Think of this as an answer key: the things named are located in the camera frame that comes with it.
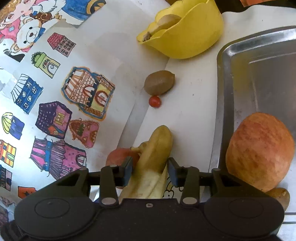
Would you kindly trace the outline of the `red cherry tomato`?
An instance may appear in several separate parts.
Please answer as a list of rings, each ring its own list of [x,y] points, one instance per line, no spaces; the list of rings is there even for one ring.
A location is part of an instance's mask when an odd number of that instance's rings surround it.
[[[151,96],[149,98],[149,105],[153,108],[159,108],[162,104],[161,99],[158,96]]]

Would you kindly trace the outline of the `fruit in yellow bowl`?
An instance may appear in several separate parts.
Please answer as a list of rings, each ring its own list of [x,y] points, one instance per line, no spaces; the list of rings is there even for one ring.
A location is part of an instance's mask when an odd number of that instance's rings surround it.
[[[144,42],[149,40],[155,33],[159,32],[160,30],[169,29],[173,25],[177,24],[180,20],[181,17],[178,15],[169,14],[163,16],[152,27],[149,27],[142,40]]]

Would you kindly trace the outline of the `brownish banana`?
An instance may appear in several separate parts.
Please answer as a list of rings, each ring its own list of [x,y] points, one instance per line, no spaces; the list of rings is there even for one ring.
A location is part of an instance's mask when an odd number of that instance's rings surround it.
[[[161,199],[167,181],[167,160],[173,147],[173,135],[165,126],[157,127],[150,139],[141,143],[133,151],[140,158],[132,172],[128,185],[119,196],[119,202],[125,198]]]

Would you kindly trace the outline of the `yellow plastic bowl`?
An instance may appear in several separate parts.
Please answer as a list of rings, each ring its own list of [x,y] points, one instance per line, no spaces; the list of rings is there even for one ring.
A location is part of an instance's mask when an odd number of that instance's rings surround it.
[[[149,27],[169,14],[178,15],[181,20],[144,42],[142,39]],[[137,41],[170,58],[187,59],[213,46],[222,36],[223,28],[222,14],[215,1],[176,1],[157,13],[154,21],[137,36]]]

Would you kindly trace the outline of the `small brown kiwi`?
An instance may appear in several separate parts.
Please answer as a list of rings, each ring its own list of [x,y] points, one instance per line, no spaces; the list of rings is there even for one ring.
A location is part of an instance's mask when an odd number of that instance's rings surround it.
[[[276,199],[282,205],[284,211],[287,210],[290,203],[290,193],[288,190],[278,187],[267,191],[266,194]]]

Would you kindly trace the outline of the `paper sheet with house drawings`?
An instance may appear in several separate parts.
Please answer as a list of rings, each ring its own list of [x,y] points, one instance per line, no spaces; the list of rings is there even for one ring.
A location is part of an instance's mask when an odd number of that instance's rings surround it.
[[[75,27],[26,16],[1,34],[1,208],[130,147],[149,108],[144,80],[166,58],[138,44],[143,13]]]

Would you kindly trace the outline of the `red apple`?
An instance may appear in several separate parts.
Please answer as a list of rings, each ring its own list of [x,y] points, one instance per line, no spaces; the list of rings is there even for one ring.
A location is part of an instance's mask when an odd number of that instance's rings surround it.
[[[130,158],[132,158],[133,167],[131,165],[128,165],[127,167],[124,165],[124,168],[122,169],[121,166],[125,164],[125,161],[129,160]],[[116,188],[123,189],[128,184],[128,181],[130,180],[132,172],[139,158],[139,154],[133,151],[131,148],[117,148],[107,156],[105,165],[116,165],[115,168],[112,168],[112,174]]]

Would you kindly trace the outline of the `steel rectangular tray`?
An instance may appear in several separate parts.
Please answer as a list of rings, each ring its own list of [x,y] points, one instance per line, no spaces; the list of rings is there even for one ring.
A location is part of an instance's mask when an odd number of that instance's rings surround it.
[[[295,26],[258,32],[219,51],[210,169],[225,167],[234,131],[255,112],[275,116],[295,134]]]

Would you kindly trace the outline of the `pale pink apple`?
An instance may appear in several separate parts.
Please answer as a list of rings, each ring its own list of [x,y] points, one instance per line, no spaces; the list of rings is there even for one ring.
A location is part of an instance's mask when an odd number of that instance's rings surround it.
[[[246,117],[233,133],[226,152],[228,172],[262,192],[286,176],[295,142],[285,124],[267,113]]]

